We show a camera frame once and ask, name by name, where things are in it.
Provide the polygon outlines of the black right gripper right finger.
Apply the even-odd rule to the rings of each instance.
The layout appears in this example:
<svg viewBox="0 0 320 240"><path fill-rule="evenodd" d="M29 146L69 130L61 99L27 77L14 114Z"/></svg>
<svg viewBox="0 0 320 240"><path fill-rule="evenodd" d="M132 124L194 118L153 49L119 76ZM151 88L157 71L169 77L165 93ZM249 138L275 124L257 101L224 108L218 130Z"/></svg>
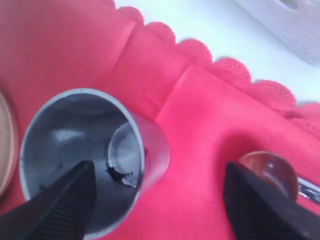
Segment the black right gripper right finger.
<svg viewBox="0 0 320 240"><path fill-rule="evenodd" d="M223 202L238 240L318 240L319 215L268 185L244 165L226 165Z"/></svg>

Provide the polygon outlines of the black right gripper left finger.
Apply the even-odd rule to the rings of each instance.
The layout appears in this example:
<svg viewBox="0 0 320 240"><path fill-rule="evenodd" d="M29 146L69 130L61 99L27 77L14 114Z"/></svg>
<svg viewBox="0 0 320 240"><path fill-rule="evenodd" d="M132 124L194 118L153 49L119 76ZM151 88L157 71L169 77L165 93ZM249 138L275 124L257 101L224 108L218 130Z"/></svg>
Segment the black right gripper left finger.
<svg viewBox="0 0 320 240"><path fill-rule="evenodd" d="M84 160L0 217L2 240L82 240L97 198L94 163Z"/></svg>

